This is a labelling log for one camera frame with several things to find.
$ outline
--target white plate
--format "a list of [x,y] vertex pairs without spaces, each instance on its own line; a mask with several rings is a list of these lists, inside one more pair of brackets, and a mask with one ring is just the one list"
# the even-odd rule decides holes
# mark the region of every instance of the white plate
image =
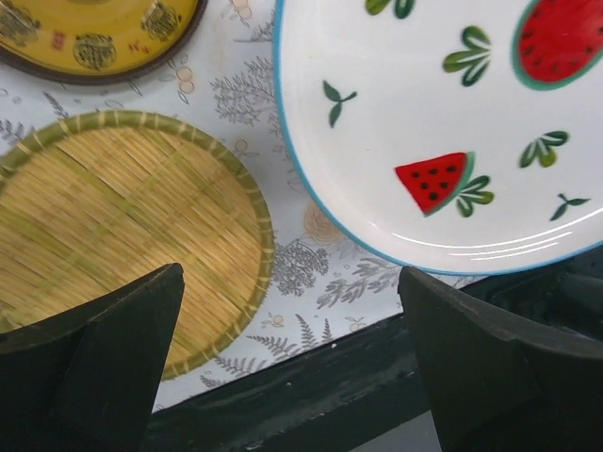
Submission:
[[375,15],[365,2],[277,2],[285,139],[330,218],[440,273],[518,271],[598,244],[600,2],[371,0],[386,4]]

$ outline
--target woven bamboo surface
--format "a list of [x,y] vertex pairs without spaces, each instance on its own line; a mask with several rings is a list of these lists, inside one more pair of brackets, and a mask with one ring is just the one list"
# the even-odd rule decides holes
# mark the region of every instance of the woven bamboo surface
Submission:
[[172,118],[71,117],[0,162],[0,332],[179,262],[186,288],[163,375],[173,378],[247,326],[273,253],[253,177],[215,139]]

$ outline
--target tablecloth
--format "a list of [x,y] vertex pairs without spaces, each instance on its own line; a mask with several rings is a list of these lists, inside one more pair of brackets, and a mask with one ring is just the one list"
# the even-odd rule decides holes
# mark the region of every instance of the tablecloth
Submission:
[[[0,65],[0,153],[32,130],[74,114],[108,108],[156,111],[219,139],[243,161],[266,197],[276,253],[261,309],[219,357],[162,382],[155,410],[401,311],[399,267],[339,232],[293,168],[275,104],[273,29],[274,0],[210,0],[184,50],[160,69],[118,85],[62,85]],[[476,278],[442,279],[460,287]]]

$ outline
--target red watermelon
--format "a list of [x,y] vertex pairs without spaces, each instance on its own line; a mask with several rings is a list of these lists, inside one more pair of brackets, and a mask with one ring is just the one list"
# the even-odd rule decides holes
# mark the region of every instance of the red watermelon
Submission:
[[562,87],[587,73],[603,50],[603,2],[534,0],[515,31],[513,65],[534,89]]
[[396,174],[426,217],[452,201],[473,171],[473,153],[449,153],[396,168]]

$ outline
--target blue plate rim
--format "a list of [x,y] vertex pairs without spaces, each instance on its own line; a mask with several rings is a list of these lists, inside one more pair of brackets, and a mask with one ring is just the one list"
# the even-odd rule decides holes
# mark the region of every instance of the blue plate rim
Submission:
[[570,253],[560,256],[558,258],[550,259],[548,261],[544,261],[542,263],[534,264],[531,266],[520,266],[520,267],[515,267],[515,268],[501,269],[498,271],[457,272],[457,271],[449,271],[449,270],[438,270],[436,268],[428,268],[428,267],[424,267],[424,266],[416,266],[414,264],[410,264],[410,263],[401,261],[400,259],[397,259],[393,256],[385,254],[382,251],[374,249],[373,247],[368,245],[368,243],[366,243],[363,239],[361,239],[360,237],[358,237],[355,234],[352,234],[351,231],[345,225],[343,225],[331,213],[331,211],[327,208],[327,206],[324,205],[324,203],[320,200],[320,197],[318,196],[317,192],[310,186],[308,178],[306,177],[305,172],[303,171],[302,165],[300,163],[300,160],[298,159],[297,152],[295,150],[295,146],[293,145],[293,141],[292,141],[291,135],[289,133],[289,127],[288,127],[286,114],[285,114],[285,106],[283,105],[283,96],[281,96],[281,92],[283,91],[283,86],[282,86],[283,81],[282,81],[282,77],[281,77],[280,55],[281,55],[283,15],[284,15],[284,11],[285,11],[285,3],[286,3],[286,0],[276,0],[275,11],[274,11],[275,12],[275,14],[274,14],[274,16],[275,16],[274,17],[274,35],[273,35],[274,43],[272,44],[272,61],[273,61],[273,66],[274,66],[273,70],[274,70],[274,84],[275,84],[274,97],[276,98],[276,106],[277,106],[278,115],[279,115],[279,122],[281,124],[281,129],[283,131],[283,140],[285,141],[285,146],[287,147],[289,155],[291,156],[291,160],[293,161],[295,170],[300,175],[301,181],[303,182],[303,185],[305,186],[306,190],[308,191],[310,197],[318,205],[320,210],[322,210],[322,212],[324,212],[324,214],[327,216],[327,218],[330,221],[332,221],[333,224],[335,226],[337,226],[337,228],[339,228],[339,230],[342,231],[347,237],[349,237],[351,240],[353,240],[355,243],[357,243],[359,246],[361,246],[368,252],[370,252],[370,253],[374,254],[375,256],[380,257],[380,258],[384,259],[385,261],[390,262],[392,264],[396,264],[398,266],[414,266],[416,268],[419,268],[423,271],[426,271],[428,273],[432,273],[435,275],[456,276],[456,277],[496,276],[496,275],[506,275],[506,274],[510,274],[510,273],[518,273],[521,271],[533,270],[535,268],[539,268],[542,266],[550,266],[552,264],[556,264],[556,263],[558,263],[560,261],[564,261],[566,259],[571,259],[572,257],[578,256],[579,254],[582,254],[589,250],[593,250],[593,249],[603,245],[603,240],[599,240],[598,242],[594,243],[593,245],[591,245],[589,247],[584,247],[584,248],[581,248],[580,250],[570,252]]

